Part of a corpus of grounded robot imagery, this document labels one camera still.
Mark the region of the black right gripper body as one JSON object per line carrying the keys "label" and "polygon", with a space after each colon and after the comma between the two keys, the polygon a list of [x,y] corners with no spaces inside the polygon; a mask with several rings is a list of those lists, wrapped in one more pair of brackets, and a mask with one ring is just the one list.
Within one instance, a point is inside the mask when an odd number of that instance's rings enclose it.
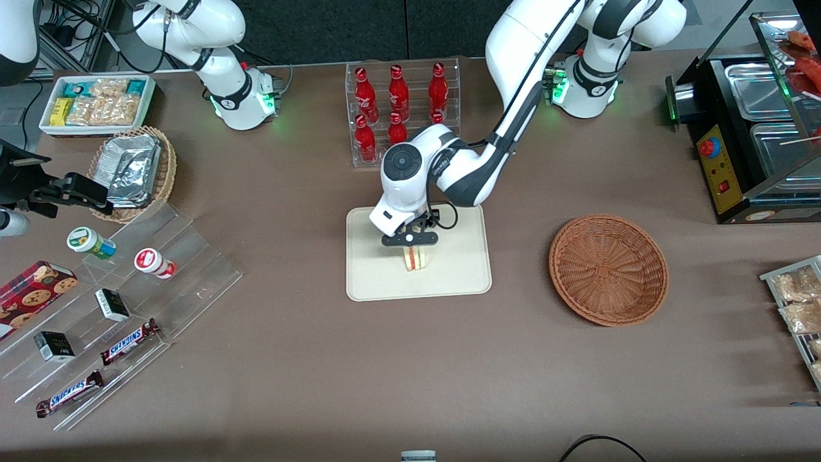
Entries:
{"label": "black right gripper body", "polygon": [[29,211],[31,195],[40,188],[49,187],[52,176],[44,172],[42,164],[52,159],[20,149],[6,141],[1,142],[1,203],[9,209]]}

